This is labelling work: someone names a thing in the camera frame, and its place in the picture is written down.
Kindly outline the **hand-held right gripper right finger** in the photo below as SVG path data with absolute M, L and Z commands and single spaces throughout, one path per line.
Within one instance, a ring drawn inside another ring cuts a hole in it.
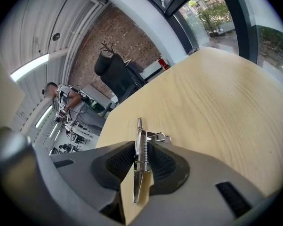
M 248 179 L 215 157 L 149 143 L 154 184 L 134 226 L 227 226 L 265 201 Z

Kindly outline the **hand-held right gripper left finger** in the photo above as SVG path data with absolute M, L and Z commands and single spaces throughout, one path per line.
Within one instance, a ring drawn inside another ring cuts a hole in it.
M 125 220 L 121 183 L 135 160 L 134 141 L 50 158 L 63 180 L 89 206 L 113 220 Z

